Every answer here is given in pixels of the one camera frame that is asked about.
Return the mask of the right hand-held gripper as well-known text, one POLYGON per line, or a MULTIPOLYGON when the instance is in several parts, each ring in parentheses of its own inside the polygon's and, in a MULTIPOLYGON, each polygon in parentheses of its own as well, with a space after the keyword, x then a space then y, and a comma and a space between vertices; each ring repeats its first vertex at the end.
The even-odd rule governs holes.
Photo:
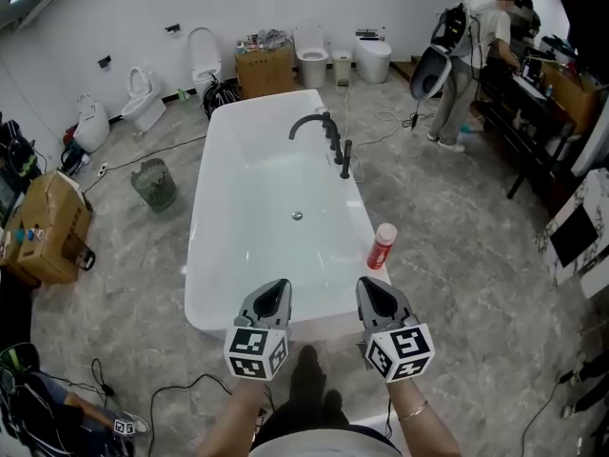
POLYGON ((436 350, 428 325, 419 321, 406 296, 380 279, 360 277, 356 300, 366 362, 387 383, 423 374, 436 350))

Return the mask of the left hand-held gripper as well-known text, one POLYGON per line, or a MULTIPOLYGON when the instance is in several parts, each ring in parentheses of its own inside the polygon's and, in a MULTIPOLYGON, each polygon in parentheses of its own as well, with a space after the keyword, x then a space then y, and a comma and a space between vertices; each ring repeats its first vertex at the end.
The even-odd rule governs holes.
POLYGON ((289 350, 292 285, 277 279, 244 299, 226 330, 224 356, 230 373, 249 380, 271 380, 289 350))

